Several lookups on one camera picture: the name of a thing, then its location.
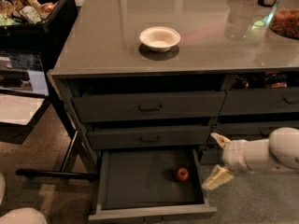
glass jar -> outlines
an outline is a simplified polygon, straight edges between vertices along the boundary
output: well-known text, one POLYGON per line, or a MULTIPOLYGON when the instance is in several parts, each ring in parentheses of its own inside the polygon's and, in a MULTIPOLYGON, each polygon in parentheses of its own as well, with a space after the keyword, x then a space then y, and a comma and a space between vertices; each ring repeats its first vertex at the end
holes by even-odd
POLYGON ((299 39, 299 0, 280 0, 269 27, 279 35, 299 39))

red apple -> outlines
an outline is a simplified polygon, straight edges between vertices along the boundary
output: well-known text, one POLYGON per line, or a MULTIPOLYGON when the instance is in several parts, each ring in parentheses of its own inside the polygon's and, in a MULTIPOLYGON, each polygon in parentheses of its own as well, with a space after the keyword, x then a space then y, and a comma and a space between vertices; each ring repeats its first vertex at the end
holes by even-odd
POLYGON ((178 182, 186 182, 189 178, 188 170, 184 167, 177 168, 175 178, 178 182))

bowl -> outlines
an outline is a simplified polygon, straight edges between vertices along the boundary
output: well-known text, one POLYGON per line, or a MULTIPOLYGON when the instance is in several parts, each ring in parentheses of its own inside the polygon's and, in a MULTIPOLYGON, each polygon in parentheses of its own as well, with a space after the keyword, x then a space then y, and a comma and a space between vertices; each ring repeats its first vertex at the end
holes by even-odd
POLYGON ((180 35, 168 27, 150 27, 144 30, 139 38, 152 51, 166 52, 179 42, 180 35))

dark container on counter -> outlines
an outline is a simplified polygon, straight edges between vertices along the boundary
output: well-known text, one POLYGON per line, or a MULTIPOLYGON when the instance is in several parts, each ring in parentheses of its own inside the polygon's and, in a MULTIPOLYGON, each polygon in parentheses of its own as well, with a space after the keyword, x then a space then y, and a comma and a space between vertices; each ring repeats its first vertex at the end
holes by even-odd
POLYGON ((36 24, 0 26, 0 50, 40 52, 44 71, 47 72, 55 65, 78 10, 75 0, 37 1, 40 4, 52 2, 56 5, 45 20, 36 24))
POLYGON ((269 27, 279 35, 299 39, 299 0, 280 0, 269 27))

brown floor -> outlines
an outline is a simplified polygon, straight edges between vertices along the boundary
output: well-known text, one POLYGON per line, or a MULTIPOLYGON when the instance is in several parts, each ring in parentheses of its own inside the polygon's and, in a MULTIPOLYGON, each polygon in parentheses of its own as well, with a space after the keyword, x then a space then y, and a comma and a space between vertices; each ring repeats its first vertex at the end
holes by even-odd
MULTIPOLYGON (((0 142, 0 172, 7 180, 0 216, 21 207, 41 211, 49 224, 87 224, 94 211, 97 181, 15 175, 19 168, 57 170, 58 159, 70 139, 50 106, 21 145, 0 142)), ((205 178, 212 166, 203 166, 205 178)), ((85 172, 79 157, 74 172, 85 172)), ((297 224, 299 223, 299 175, 240 175, 207 193, 218 208, 211 219, 172 224, 297 224)))

